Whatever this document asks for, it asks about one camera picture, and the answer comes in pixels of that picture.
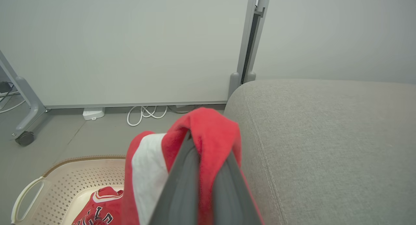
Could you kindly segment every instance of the beige plastic basket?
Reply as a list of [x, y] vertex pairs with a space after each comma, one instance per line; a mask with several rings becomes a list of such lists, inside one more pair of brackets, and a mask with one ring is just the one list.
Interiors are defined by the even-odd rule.
[[[125, 156], [89, 156], [62, 161], [31, 182], [12, 210], [15, 225], [71, 225], [90, 195], [105, 186], [124, 187]], [[18, 218], [19, 207], [31, 188], [41, 184], [30, 206]]]

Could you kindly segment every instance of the black wheel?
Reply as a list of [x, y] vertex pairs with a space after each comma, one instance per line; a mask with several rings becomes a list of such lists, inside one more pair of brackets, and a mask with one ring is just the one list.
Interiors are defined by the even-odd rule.
[[21, 146], [30, 145], [34, 141], [34, 134], [33, 132], [24, 131], [15, 141]]

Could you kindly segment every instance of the gray upholstery fabric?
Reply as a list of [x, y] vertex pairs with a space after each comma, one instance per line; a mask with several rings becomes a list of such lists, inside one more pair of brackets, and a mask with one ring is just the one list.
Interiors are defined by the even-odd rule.
[[231, 96], [265, 224], [416, 224], [416, 86], [258, 80]]

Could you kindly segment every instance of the whiteboard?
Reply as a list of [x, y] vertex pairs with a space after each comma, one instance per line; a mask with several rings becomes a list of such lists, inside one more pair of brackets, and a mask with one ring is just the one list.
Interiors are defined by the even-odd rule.
[[0, 49], [46, 107], [225, 102], [248, 4], [0, 0]]
[[416, 0], [269, 0], [249, 69], [256, 79], [416, 83], [415, 14]]

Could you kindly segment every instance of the perforated basket wall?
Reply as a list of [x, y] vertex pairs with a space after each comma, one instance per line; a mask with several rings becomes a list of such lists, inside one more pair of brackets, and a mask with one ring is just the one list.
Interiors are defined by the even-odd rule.
[[30, 225], [60, 225], [71, 201], [84, 189], [124, 184], [124, 156], [94, 156], [65, 160], [43, 176], [39, 197], [24, 219]]

